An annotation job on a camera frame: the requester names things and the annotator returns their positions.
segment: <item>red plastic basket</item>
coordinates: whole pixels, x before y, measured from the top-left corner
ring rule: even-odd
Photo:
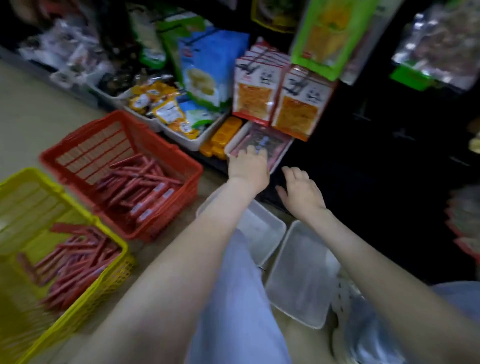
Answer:
[[[99,192],[93,185],[107,174],[109,165],[144,153],[154,157],[164,171],[184,182],[165,205],[140,227],[130,225],[126,217],[98,204]],[[197,196],[202,165],[167,143],[133,116],[118,110],[103,119],[94,120],[40,155],[41,163],[59,180],[68,185],[125,239],[152,241],[158,233]]]

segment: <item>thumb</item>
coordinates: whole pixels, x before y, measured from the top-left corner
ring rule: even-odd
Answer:
[[[287,200],[288,200],[287,192],[281,186],[275,186],[275,189],[278,192],[278,196],[280,197],[280,200],[282,200],[283,205],[287,207]]]

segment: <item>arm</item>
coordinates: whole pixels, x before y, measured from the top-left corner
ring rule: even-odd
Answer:
[[[277,191],[285,207],[322,237],[405,350],[425,364],[480,363],[474,322],[338,221],[307,172],[283,172],[288,193]]]
[[[182,363],[242,213],[267,185],[266,150],[230,159],[218,197],[147,268],[72,364]]]

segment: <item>blue snack bag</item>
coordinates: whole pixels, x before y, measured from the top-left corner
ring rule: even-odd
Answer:
[[[179,40],[185,89],[199,105],[219,110],[231,103],[235,59],[247,49],[248,38],[209,27]]]

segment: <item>person's left hand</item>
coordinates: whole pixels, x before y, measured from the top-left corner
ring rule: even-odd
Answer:
[[[270,181],[267,168],[267,150],[262,148],[256,154],[254,146],[241,150],[237,157],[231,156],[228,165],[228,181],[239,182],[256,196]]]

